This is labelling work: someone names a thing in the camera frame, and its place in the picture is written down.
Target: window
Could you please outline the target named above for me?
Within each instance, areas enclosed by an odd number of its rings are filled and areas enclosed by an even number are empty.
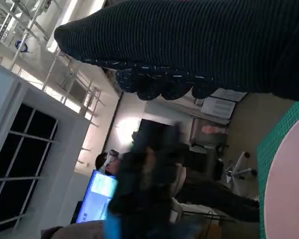
[[[0,151],[0,231],[26,215],[58,121],[22,104]]]

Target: dark hair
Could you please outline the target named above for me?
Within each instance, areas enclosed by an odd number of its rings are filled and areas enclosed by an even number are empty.
[[[95,167],[96,167],[96,170],[99,170],[100,167],[103,166],[103,164],[105,163],[106,161],[106,156],[108,155],[108,153],[104,152],[104,153],[100,153],[96,159],[95,159]]]

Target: cable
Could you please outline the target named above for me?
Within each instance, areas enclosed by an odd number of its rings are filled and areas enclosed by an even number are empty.
[[[211,222],[213,221],[213,217],[214,217],[214,214],[213,214],[213,211],[212,210],[210,210],[207,214],[209,214],[209,213],[211,213],[211,219],[210,219],[210,222],[209,222],[209,224],[208,224],[208,228],[207,228],[207,230],[206,230],[206,234],[205,234],[205,239],[207,238],[207,236],[208,236],[208,233],[209,233],[209,230],[210,230],[210,225],[211,225]]]

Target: green cutting mat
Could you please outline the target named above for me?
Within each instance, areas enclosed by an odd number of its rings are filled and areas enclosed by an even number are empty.
[[[266,239],[264,225],[264,195],[268,172],[276,151],[290,128],[299,120],[299,102],[293,104],[286,114],[275,125],[272,131],[258,145],[258,182],[260,204],[260,239]]]

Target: paper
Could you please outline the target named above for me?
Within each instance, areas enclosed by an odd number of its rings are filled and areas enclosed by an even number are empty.
[[[201,112],[211,116],[230,119],[236,103],[232,101],[221,100],[213,97],[207,97],[204,100]]]
[[[217,91],[215,91],[211,96],[222,98],[229,101],[235,101],[240,102],[241,99],[247,94],[247,92],[237,92],[232,90],[225,90],[222,88],[219,88]]]

